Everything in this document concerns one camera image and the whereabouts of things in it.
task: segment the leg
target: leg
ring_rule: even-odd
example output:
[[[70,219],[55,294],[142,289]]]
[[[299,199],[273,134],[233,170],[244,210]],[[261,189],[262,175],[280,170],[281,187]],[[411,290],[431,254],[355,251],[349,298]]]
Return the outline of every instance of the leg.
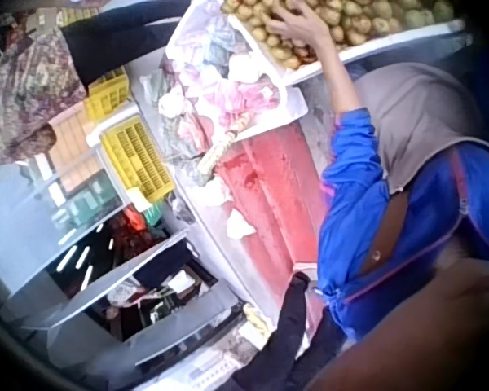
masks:
[[[323,310],[317,332],[311,339],[310,347],[299,357],[292,368],[284,389],[286,391],[303,390],[317,373],[341,351],[346,335],[333,322],[329,308]]]
[[[157,20],[184,15],[190,0],[154,0],[137,2],[132,6],[114,8],[89,19],[71,23],[63,29],[74,33],[115,33],[133,29]]]
[[[177,23],[153,24],[100,35],[64,32],[84,86],[108,71],[166,46]]]
[[[284,294],[277,330],[252,362],[232,375],[246,391],[280,391],[292,369],[306,330],[305,291],[309,279],[296,273]]]

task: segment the floral shirt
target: floral shirt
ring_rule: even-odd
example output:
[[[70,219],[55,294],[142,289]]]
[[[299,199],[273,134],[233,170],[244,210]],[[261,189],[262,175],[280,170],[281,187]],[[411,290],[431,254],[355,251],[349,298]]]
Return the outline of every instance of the floral shirt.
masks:
[[[85,97],[58,28],[12,45],[0,59],[0,163],[49,151],[56,136],[48,121]]]

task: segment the fruit crate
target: fruit crate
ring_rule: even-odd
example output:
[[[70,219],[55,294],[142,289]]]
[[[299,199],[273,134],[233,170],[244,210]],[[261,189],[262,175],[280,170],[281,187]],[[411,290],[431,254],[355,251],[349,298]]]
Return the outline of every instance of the fruit crate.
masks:
[[[138,187],[153,204],[175,188],[140,116],[133,116],[108,130],[101,143],[125,189]]]
[[[98,8],[62,8],[61,25],[98,15]],[[130,95],[129,78],[123,67],[107,72],[89,85],[89,97],[84,104],[91,121],[100,121],[116,110]]]

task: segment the brown strap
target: brown strap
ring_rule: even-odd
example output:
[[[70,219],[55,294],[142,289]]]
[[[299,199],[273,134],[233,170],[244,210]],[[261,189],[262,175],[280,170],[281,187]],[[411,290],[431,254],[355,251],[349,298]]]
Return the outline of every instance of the brown strap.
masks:
[[[381,267],[391,257],[406,220],[409,193],[410,191],[402,191],[391,196],[360,275],[366,275]]]

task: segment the yellow crate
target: yellow crate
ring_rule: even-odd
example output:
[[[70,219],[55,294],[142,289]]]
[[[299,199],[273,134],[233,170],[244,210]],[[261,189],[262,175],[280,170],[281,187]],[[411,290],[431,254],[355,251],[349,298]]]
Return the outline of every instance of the yellow crate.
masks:
[[[130,95],[129,78],[123,67],[109,72],[89,85],[85,109],[91,121],[99,121],[125,102]]]
[[[108,130],[101,143],[126,189],[138,187],[148,202],[155,203],[175,188],[139,116]]]
[[[87,19],[98,15],[98,8],[62,8],[63,26],[77,20]],[[87,116],[91,121],[99,121],[108,116],[129,98],[129,78],[123,67],[108,72],[100,79],[89,85],[89,97],[84,104]]]

